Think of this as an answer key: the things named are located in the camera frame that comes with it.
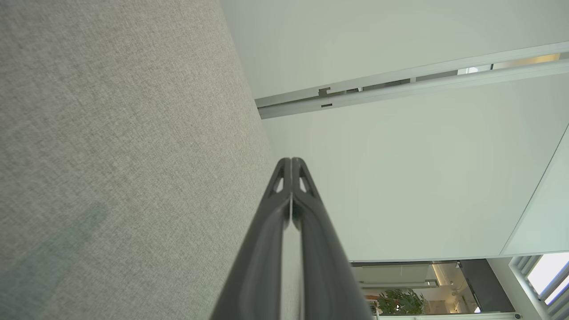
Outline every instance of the window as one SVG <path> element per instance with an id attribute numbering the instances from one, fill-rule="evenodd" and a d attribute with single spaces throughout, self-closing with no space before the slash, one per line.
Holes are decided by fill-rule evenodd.
<path id="1" fill-rule="evenodd" d="M 512 264 L 534 289 L 552 320 L 569 317 L 569 252 L 516 257 Z"/>

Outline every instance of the white wall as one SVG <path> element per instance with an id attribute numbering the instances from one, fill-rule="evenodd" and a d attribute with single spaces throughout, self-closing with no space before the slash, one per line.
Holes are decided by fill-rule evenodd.
<path id="1" fill-rule="evenodd" d="M 351 260 L 498 256 L 569 122 L 569 75 L 263 121 Z"/>
<path id="2" fill-rule="evenodd" d="M 503 254 L 569 251 L 568 230 L 569 133 L 565 133 Z"/>
<path id="3" fill-rule="evenodd" d="M 255 98 L 569 40 L 566 0 L 221 0 Z"/>
<path id="4" fill-rule="evenodd" d="M 524 320 L 542 320 L 542 316 L 534 303 L 539 303 L 537 299 L 530 299 L 529 295 L 523 290 L 519 281 L 516 279 L 514 273 L 509 267 L 512 258 L 495 258 L 488 259 L 488 264 L 494 271 L 496 278 L 504 288 L 506 295 L 510 299 L 514 309 L 519 312 Z M 541 310 L 543 319 L 548 319 L 549 316 Z"/>

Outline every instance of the gray fabric surface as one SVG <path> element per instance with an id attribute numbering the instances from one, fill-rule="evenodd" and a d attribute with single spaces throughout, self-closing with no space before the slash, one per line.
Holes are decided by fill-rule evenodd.
<path id="1" fill-rule="evenodd" d="M 274 165 L 220 5 L 0 10 L 0 318 L 208 318 Z"/>

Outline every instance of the potted plant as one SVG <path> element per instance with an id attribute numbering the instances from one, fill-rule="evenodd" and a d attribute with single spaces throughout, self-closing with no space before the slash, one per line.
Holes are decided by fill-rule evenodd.
<path id="1" fill-rule="evenodd" d="M 378 309 L 388 314 L 424 314 L 427 300 L 423 294 L 418 296 L 412 289 L 387 290 L 377 299 Z"/>

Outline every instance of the ceiling track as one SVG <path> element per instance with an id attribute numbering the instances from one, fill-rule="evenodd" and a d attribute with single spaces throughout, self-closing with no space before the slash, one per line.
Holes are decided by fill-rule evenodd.
<path id="1" fill-rule="evenodd" d="M 266 119 L 448 89 L 555 75 L 569 72 L 569 59 L 462 75 L 457 74 L 457 70 L 567 51 L 569 51 L 569 42 L 524 48 L 382 73 L 328 86 L 260 98 L 255 102 L 261 118 Z"/>

